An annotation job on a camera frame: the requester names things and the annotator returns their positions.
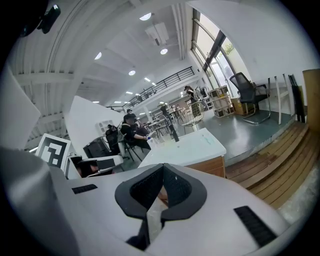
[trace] white pillar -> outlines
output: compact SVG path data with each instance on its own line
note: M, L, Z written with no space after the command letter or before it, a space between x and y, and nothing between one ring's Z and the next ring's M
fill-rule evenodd
M146 116L148 117L148 120L149 120L150 122L152 122L152 118L151 118L151 116L150 116L150 113L149 113L149 110L147 109L147 107L144 106L143 109L144 109L144 112L145 112Z

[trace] black mesh chair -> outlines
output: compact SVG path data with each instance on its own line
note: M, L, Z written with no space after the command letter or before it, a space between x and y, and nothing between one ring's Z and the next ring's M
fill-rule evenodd
M259 125L263 121L267 120L270 118L271 110L270 110L270 100L269 100L269 95L267 93L267 87L265 84L254 86L246 77L245 75L240 72L236 73L235 75L230 77L230 81L235 85L235 87L239 90L240 92L240 102L241 103L252 103L254 107L254 111L252 114L247 115L243 121L248 122L253 125ZM263 87L265 89L265 94L257 95L257 88ZM263 101L264 99L268 99L268 104L269 104L269 115L262 120L258 122L250 121L247 118L253 116L256 114L256 104L260 101Z

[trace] ceiling light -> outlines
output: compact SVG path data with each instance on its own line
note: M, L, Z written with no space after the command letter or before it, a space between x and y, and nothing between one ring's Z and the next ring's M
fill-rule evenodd
M102 56L102 53L99 52L98 55L97 55L94 59L95 59L95 60L99 60L99 59L101 58L101 56Z
M148 14L142 16L141 18L139 18L140 20L142 21L146 21L146 20L149 20L151 17L151 12L149 12Z
M35 148L31 149L31 150L29 150L29 152L36 151L36 150L37 150L37 148L38 148L38 147L35 147Z
M166 49L166 48L164 48L164 49L162 49L162 50L160 51L160 53L161 53L162 55L166 54L167 52L168 52L168 49Z

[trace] metal railing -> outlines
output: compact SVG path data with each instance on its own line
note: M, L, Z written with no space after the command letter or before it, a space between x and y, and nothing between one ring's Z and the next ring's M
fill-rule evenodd
M139 93L138 96L132 98L128 103L124 104L123 106L108 106L107 108L112 108L113 110L125 113L128 109L133 108L134 106L138 105L139 103L145 101L149 97L157 94L158 92L186 79L192 77L194 75L194 71L192 67L187 67L163 80L157 82L155 85L145 89L143 92Z

